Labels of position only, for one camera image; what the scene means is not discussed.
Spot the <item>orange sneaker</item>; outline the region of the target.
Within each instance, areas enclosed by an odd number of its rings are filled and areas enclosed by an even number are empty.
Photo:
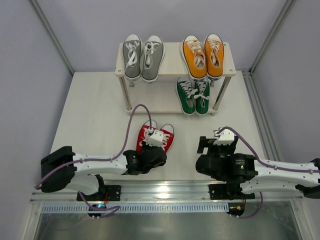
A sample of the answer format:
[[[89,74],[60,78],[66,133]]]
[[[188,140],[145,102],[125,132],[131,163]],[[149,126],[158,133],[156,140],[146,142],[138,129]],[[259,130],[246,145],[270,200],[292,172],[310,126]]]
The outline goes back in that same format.
[[[186,36],[181,43],[180,52],[189,78],[194,81],[203,80],[207,75],[207,63],[199,39],[195,35]]]
[[[224,43],[217,34],[211,33],[206,37],[204,53],[207,77],[211,80],[220,79],[224,70]]]

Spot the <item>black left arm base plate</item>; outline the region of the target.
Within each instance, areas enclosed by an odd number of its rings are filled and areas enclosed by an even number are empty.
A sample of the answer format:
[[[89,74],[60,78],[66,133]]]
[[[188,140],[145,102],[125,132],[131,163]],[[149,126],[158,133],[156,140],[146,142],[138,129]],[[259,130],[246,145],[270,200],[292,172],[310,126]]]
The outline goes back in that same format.
[[[82,190],[84,199],[88,202],[120,201],[120,185],[103,185],[102,187],[91,187]]]

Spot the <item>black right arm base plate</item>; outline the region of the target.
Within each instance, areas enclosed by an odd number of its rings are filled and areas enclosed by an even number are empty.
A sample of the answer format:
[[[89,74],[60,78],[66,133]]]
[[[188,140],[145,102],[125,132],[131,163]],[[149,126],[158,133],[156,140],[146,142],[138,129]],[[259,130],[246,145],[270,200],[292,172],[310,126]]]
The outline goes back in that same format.
[[[244,194],[242,188],[236,183],[209,184],[209,195],[211,200],[243,200],[255,199],[255,194]]]

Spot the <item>red sneaker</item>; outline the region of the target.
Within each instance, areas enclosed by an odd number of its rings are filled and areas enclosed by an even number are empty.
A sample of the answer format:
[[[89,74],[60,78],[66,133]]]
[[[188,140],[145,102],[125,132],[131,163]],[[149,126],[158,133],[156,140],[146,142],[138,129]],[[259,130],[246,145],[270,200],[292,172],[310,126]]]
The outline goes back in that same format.
[[[163,132],[161,147],[167,153],[174,142],[175,130],[171,124],[167,123],[160,128],[160,131]]]
[[[136,144],[136,151],[141,152],[143,149],[143,142],[149,136],[149,130],[156,130],[158,128],[158,123],[155,120],[147,120],[139,130]]]

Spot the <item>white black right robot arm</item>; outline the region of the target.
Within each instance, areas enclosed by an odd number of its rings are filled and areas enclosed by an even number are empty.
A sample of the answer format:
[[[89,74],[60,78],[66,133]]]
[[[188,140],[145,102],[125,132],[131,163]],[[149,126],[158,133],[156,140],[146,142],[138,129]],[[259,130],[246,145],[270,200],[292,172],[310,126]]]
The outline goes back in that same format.
[[[236,153],[237,136],[199,138],[195,169],[218,181],[209,184],[212,200],[254,199],[259,192],[296,192],[320,197],[320,160],[303,164],[257,160],[254,155]]]

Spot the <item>green sneaker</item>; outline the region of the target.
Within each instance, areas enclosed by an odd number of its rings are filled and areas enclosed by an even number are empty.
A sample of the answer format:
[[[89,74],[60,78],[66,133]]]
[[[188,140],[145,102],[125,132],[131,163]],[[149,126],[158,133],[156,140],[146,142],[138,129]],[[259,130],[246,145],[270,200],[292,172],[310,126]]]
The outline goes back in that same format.
[[[210,102],[210,84],[207,79],[196,81],[194,83],[196,93],[195,99],[195,111],[203,116],[206,115],[209,110]]]
[[[188,77],[179,77],[176,82],[176,93],[180,107],[185,115],[192,115],[195,112],[195,93],[192,81]]]

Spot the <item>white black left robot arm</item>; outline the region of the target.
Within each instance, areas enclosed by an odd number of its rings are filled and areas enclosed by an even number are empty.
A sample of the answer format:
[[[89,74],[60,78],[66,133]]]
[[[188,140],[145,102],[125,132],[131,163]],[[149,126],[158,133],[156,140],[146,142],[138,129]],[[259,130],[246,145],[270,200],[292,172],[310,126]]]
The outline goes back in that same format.
[[[43,193],[73,190],[94,201],[106,194],[103,174],[147,174],[166,161],[167,154],[157,146],[145,146],[142,151],[126,150],[111,156],[75,153],[71,146],[63,146],[40,161],[41,180],[36,189]]]

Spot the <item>grey sneaker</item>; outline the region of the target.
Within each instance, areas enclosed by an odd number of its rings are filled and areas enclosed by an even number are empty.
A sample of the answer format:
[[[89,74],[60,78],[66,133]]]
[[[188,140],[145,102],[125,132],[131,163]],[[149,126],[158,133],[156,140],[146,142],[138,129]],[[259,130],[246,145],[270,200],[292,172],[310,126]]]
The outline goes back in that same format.
[[[136,81],[141,76],[140,59],[142,41],[137,34],[130,34],[122,44],[124,76],[128,81]]]
[[[158,35],[151,35],[144,44],[141,78],[146,83],[154,83],[159,76],[165,56],[165,45]]]

